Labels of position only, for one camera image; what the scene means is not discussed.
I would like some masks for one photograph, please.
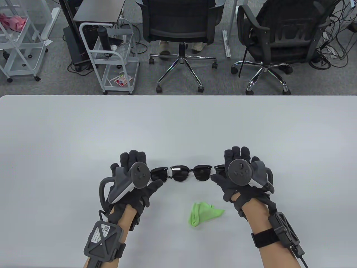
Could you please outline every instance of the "wrist tracker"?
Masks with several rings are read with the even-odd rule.
[[[257,248],[263,248],[275,242],[281,242],[283,247],[290,249],[297,259],[301,259],[306,268],[306,262],[302,258],[305,254],[300,246],[300,240],[292,229],[289,221],[282,212],[275,212],[268,217],[271,229],[262,231],[257,234],[252,233],[254,245]]]
[[[87,268],[99,268],[104,262],[112,262],[123,255],[126,244],[120,243],[123,229],[113,223],[99,220],[93,227],[84,248],[90,258]]]

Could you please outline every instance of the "black desk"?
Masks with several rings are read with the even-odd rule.
[[[92,23],[117,23],[125,0],[83,0],[73,20]]]

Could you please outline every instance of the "chair base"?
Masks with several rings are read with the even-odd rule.
[[[212,68],[217,69],[217,58],[211,57],[202,57],[202,56],[188,56],[186,55],[186,44],[180,43],[179,44],[179,54],[170,54],[170,55],[160,55],[160,54],[150,54],[149,64],[154,64],[154,58],[168,58],[168,59],[176,59],[175,62],[170,66],[170,68],[164,73],[164,75],[157,81],[156,92],[162,93],[161,83],[167,78],[167,76],[172,72],[173,69],[180,63],[185,64],[187,69],[190,71],[196,82],[198,83],[198,92],[202,93],[204,91],[204,87],[202,82],[197,77],[195,72],[192,70],[190,64],[187,60],[207,60],[213,61]]]
[[[235,64],[232,65],[231,67],[231,74],[237,74],[238,73],[238,66],[240,67],[240,65],[247,65],[247,66],[254,66],[254,67],[258,67],[259,70],[258,72],[253,76],[253,78],[249,81],[247,89],[246,89],[246,95],[254,95],[254,92],[252,91],[252,87],[255,85],[255,83],[258,81],[260,75],[262,73],[266,73],[269,72],[272,76],[274,76],[276,79],[278,79],[278,81],[282,84],[283,86],[283,95],[291,95],[291,92],[288,88],[288,86],[286,85],[286,82],[284,81],[284,79],[278,74],[276,73],[272,68],[278,68],[280,67],[280,69],[282,69],[282,67],[287,67],[286,68],[286,73],[291,73],[292,69],[290,67],[290,65],[288,63],[279,63],[279,64],[273,64],[273,65],[269,65],[269,66],[263,66],[263,63],[254,63],[251,61],[237,61]]]

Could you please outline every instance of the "black cylinder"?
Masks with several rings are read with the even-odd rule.
[[[109,37],[108,37],[108,32],[107,32],[107,28],[103,27],[103,26],[99,26],[98,29],[98,35],[99,35],[99,39],[100,42],[102,43],[102,47],[103,50],[111,50],[110,48],[110,43],[109,43]],[[113,54],[104,54],[106,57],[111,57]]]

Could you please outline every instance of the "person's leg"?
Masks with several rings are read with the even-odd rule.
[[[197,53],[200,53],[202,51],[202,49],[206,46],[207,44],[206,43],[194,43],[192,45],[192,53],[193,54],[197,54]]]
[[[167,41],[159,42],[159,54],[160,55],[170,55],[169,43]]]

